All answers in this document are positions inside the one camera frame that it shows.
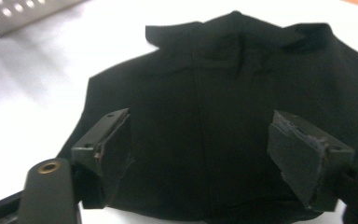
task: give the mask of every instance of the white surface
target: white surface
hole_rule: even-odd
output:
[[[75,128],[88,78],[145,54],[145,26],[207,21],[233,10],[287,26],[328,22],[358,50],[358,7],[324,1],[88,1],[0,39],[0,199],[27,171],[56,156]],[[83,223],[171,223],[113,209],[82,211]],[[341,223],[340,213],[307,223]]]

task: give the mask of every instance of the metal plate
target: metal plate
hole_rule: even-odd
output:
[[[83,1],[0,0],[0,36]]]

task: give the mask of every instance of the black cloth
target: black cloth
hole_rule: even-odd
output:
[[[60,157],[103,115],[129,108],[133,163],[109,206],[211,223],[292,223],[306,211],[267,155],[274,110],[356,149],[358,52],[327,24],[285,28],[233,12],[146,27],[155,52],[89,80]]]

